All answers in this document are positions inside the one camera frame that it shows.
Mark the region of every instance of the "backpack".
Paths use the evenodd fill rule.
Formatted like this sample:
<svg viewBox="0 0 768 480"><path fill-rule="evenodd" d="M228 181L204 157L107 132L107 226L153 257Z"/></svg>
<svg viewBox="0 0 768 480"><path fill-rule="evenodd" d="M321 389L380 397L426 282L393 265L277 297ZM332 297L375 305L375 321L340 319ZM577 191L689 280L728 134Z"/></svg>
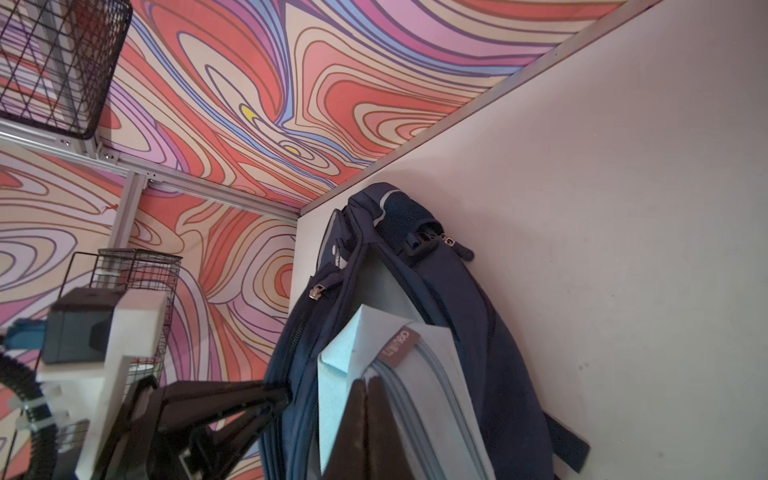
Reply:
<svg viewBox="0 0 768 480"><path fill-rule="evenodd" d="M319 478L317 356L361 304L448 327L496 477L554 477L548 419L507 326L465 267L473 258L390 184L334 210L264 378L290 385L293 398L260 439L267 480Z"/></svg>

